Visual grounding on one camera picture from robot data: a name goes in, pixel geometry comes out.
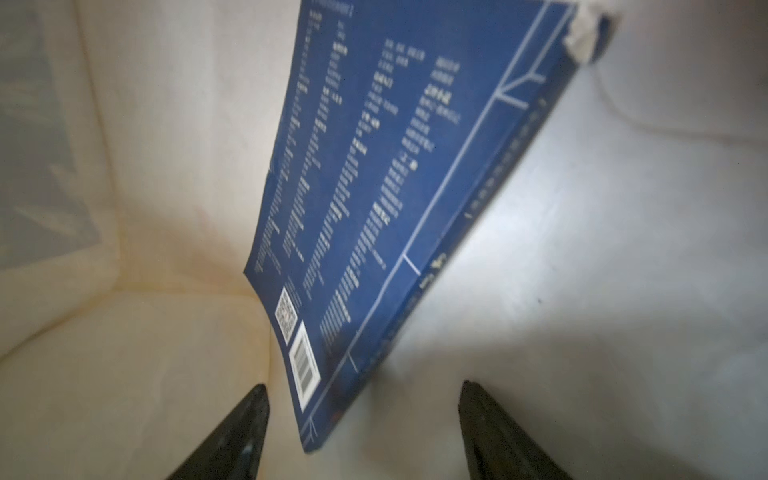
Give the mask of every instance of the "barcode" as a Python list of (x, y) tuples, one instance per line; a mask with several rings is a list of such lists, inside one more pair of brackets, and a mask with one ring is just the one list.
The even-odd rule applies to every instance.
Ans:
[(293, 382), (299, 394), (299, 405), (304, 411), (306, 404), (320, 383), (320, 371), (317, 369), (315, 355), (312, 352), (310, 338), (306, 334), (304, 322), (301, 322), (296, 339), (290, 349), (290, 362), (293, 367)]

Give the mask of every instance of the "white fabric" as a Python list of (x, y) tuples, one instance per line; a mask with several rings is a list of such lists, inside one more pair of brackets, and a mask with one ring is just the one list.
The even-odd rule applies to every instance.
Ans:
[(0, 362), (4, 478), (166, 478), (269, 370), (261, 305), (112, 293)]

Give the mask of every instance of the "white label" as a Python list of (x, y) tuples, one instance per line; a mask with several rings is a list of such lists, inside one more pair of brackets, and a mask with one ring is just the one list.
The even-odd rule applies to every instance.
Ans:
[(293, 329), (296, 327), (296, 321), (299, 319), (299, 316), (296, 314), (296, 309), (293, 308), (293, 302), (290, 300), (286, 287), (283, 287), (283, 292), (280, 294), (280, 300), (277, 302), (275, 318), (277, 318), (277, 324), (280, 325), (280, 331), (283, 333), (283, 338), (287, 345), (290, 336), (293, 334)]
[(317, 369), (317, 362), (312, 352), (310, 338), (306, 334), (304, 322), (299, 325), (299, 331), (296, 333), (293, 346), (290, 347), (288, 357), (290, 357), (290, 365), (293, 370), (293, 382), (296, 384), (296, 392), (299, 394), (299, 405), (303, 412), (320, 384), (320, 371)]

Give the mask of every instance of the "qr code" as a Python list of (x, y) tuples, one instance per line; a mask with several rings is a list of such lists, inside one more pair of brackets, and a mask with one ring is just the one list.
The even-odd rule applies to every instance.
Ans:
[(283, 338), (287, 344), (291, 334), (293, 334), (293, 329), (296, 327), (296, 321), (299, 319), (299, 316), (296, 314), (296, 309), (293, 308), (293, 302), (290, 301), (286, 287), (283, 287), (280, 300), (277, 302), (275, 318), (277, 318), (277, 324), (280, 325), (280, 331), (283, 332)]

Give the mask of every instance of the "blue book cover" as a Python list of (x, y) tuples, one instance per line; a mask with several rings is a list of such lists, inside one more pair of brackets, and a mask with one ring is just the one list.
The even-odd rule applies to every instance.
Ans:
[(303, 0), (245, 274), (319, 448), (573, 75), (573, 5)]

